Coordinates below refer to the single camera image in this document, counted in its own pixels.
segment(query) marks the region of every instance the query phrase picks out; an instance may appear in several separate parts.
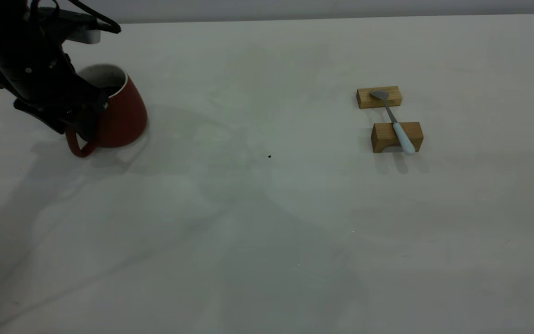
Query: white spoon handle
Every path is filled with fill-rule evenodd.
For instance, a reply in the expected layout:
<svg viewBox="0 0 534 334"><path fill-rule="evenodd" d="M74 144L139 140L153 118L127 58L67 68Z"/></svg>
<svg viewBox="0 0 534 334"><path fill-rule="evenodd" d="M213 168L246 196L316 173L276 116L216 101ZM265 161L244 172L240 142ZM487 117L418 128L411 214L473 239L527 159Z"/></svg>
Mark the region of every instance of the white spoon handle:
<svg viewBox="0 0 534 334"><path fill-rule="evenodd" d="M413 147L411 140L409 140L409 137L407 137L407 134L403 130L403 127L401 127L400 123L393 123L393 129L394 133L396 133L397 137L399 138L401 147L403 147L403 152L405 152L407 155L414 155L415 148Z"/></svg>

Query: black cable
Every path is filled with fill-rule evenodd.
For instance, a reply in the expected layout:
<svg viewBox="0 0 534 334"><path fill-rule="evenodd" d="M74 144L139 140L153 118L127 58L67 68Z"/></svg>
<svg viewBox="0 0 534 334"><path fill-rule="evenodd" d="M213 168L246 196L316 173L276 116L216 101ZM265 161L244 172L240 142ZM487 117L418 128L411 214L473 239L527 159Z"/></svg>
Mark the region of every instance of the black cable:
<svg viewBox="0 0 534 334"><path fill-rule="evenodd" d="M93 10L92 8L86 6L85 4L82 4L80 0L69 0L72 4L76 5L76 7L80 8L81 10L85 11L86 13L89 13L89 15L92 15L93 17L96 17L96 19L100 19L101 21L104 21L108 23L107 25L98 25L98 28L100 30L104 30L106 32L112 32L115 34L118 34L121 32L121 26L118 25L116 22L112 21L112 19L109 19L108 17L102 15L101 13L98 13L97 11Z"/></svg>

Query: white table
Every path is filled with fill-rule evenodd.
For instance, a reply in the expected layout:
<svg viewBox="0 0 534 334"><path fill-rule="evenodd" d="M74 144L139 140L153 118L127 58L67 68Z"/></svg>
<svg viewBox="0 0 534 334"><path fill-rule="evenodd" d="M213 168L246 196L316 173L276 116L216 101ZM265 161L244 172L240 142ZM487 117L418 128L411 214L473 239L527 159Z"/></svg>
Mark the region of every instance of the white table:
<svg viewBox="0 0 534 334"><path fill-rule="evenodd" d="M138 85L127 148L0 90L0 333L534 333L534 15L123 29L65 50Z"/></svg>

